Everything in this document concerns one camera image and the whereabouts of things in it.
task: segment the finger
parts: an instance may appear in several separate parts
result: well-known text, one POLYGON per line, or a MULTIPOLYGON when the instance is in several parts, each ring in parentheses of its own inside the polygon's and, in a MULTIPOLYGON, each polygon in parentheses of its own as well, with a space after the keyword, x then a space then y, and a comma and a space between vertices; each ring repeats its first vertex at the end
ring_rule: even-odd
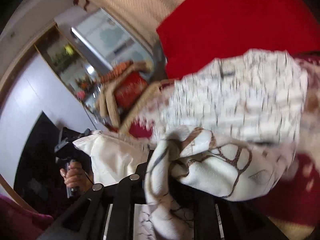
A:
POLYGON ((70 163, 69 169, 82 169, 82 165, 80 162, 70 163))
POLYGON ((71 183, 71 182, 76 182, 76 181, 80 181, 80 182, 81 182, 81 181, 85 181, 84 176, 83 176, 83 175, 72 176, 72 177, 66 179, 66 180, 64 181, 64 183, 65 183, 65 184, 69 184, 69 183, 71 183))
POLYGON ((81 184, 79 182, 71 182, 71 183, 68 183, 66 184, 67 187, 81 187, 81 184))
POLYGON ((68 178, 76 176, 76 175, 84 175, 84 174, 85 174, 85 172, 83 169, 72 169, 67 172, 65 178, 68 179, 68 178))
POLYGON ((66 171, 64 169, 60 169, 60 175, 62 177, 65 177, 66 176, 66 171))

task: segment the silver screw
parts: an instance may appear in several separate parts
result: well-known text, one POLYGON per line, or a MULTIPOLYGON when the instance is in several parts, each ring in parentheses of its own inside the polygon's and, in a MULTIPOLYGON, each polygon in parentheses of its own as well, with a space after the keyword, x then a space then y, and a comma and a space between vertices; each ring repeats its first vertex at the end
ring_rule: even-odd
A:
POLYGON ((92 189, 93 189, 94 191, 98 191, 98 190, 102 189, 102 185, 101 185, 100 183, 96 183, 96 184, 94 184, 94 185, 92 186, 92 189))
POLYGON ((138 174, 132 174, 132 175, 130 175, 130 177, 129 177, 129 179, 131 179, 131 180, 137 180, 137 179, 139 179, 140 178, 140 176, 138 175, 138 174))

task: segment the white wall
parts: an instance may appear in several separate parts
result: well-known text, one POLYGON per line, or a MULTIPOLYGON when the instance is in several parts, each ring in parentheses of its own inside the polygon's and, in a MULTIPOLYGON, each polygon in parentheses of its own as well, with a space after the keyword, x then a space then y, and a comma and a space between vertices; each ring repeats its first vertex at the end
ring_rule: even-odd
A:
POLYGON ((0 36, 0 78, 22 47, 53 18, 73 6, 73 0, 24 0, 0 36))
MULTIPOLYGON (((94 129, 80 102, 35 54, 12 86, 0 113, 0 173, 11 187, 21 152, 42 111, 58 127, 78 132, 94 129)), ((100 123, 95 125, 99 130, 105 129, 100 123)))

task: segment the hand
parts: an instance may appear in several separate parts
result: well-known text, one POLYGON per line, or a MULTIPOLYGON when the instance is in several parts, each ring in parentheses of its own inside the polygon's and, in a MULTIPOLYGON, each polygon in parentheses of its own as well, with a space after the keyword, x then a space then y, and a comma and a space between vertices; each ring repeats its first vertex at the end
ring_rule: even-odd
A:
POLYGON ((73 162, 69 165, 69 171, 60 169, 60 174, 64 178, 64 184, 67 187, 79 187, 81 191, 85 191, 87 186, 87 176, 79 162, 73 162))

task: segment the person's arm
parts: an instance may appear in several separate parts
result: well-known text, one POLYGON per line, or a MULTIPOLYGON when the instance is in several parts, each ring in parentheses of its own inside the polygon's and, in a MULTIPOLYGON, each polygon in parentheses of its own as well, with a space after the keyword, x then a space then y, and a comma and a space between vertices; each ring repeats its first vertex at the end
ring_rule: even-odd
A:
MULTIPOLYGON (((64 178, 64 184, 66 184, 67 187, 79 187, 82 193, 92 187, 92 183, 87 178, 85 171, 82 169, 82 165, 79 162, 71 163, 68 172, 66 172, 65 169, 60 169, 60 174, 64 178)), ((92 172, 88 174, 88 177, 93 181, 92 172)))

